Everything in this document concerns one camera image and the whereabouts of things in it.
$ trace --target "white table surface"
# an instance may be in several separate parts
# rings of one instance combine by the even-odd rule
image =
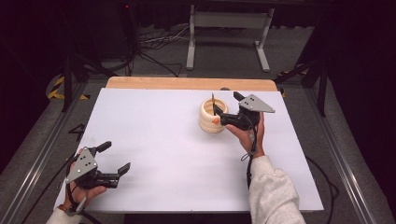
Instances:
[[[112,147],[96,154],[102,173],[130,171],[117,189],[108,189],[89,206],[107,213],[248,211],[248,160],[227,130],[206,133],[199,124],[201,102],[224,101],[238,111],[232,91],[102,89],[78,148]],[[283,169],[300,195],[301,211],[323,210],[283,99],[277,91],[255,94],[276,110],[264,114],[264,150]],[[64,187],[55,205],[64,201]]]

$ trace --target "white board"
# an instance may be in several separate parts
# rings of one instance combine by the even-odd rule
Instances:
[[[232,91],[102,89],[79,148],[112,147],[96,154],[102,173],[130,171],[117,189],[96,198],[89,211],[108,213],[248,211],[248,160],[227,130],[206,133],[198,123],[201,103],[215,97],[238,111]],[[264,150],[300,195],[300,210],[323,210],[283,99],[277,91],[253,93],[276,110],[264,114]],[[64,201],[64,187],[57,202]]]

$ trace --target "human hand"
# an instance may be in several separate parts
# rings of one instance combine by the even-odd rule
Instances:
[[[232,124],[227,124],[225,127],[239,139],[239,143],[241,144],[241,146],[247,151],[247,153],[249,153],[253,144],[250,139],[250,134],[253,133],[253,131],[252,130],[243,131],[233,126]],[[260,121],[259,124],[257,125],[257,143],[256,143],[257,151],[253,155],[253,158],[257,158],[265,155],[262,146],[263,138],[264,138],[264,114],[260,112]]]
[[[73,162],[72,165],[70,166],[70,170],[73,168],[74,164],[75,163]],[[98,186],[93,189],[83,189],[83,188],[77,186],[77,184],[74,181],[70,183],[70,189],[72,190],[73,200],[76,203],[80,203],[84,199],[84,197],[87,197],[87,199],[84,203],[84,208],[88,206],[88,204],[91,202],[91,200],[93,198],[106,192],[106,190],[107,190],[107,188],[104,186]],[[66,194],[64,197],[64,207],[70,208],[71,205],[72,205],[72,203],[70,202],[70,199],[69,199],[67,191],[66,191]]]

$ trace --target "white sleeve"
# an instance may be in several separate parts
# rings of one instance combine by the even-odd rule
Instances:
[[[47,224],[78,224],[81,220],[81,215],[70,217],[61,209],[55,208]]]
[[[267,156],[253,159],[249,188],[253,224],[305,223],[299,211],[299,196],[290,178],[274,169]]]

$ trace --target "dark background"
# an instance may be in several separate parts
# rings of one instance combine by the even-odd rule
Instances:
[[[0,6],[1,171],[47,106],[46,88],[62,71],[68,52],[97,62],[127,53],[124,27],[117,25],[120,5],[58,3],[7,0]],[[328,60],[329,77],[349,128],[396,216],[395,1],[349,1],[345,6],[324,14],[276,10],[273,25],[317,26],[300,63]],[[185,8],[143,5],[136,17],[144,26],[166,29],[188,22]]]

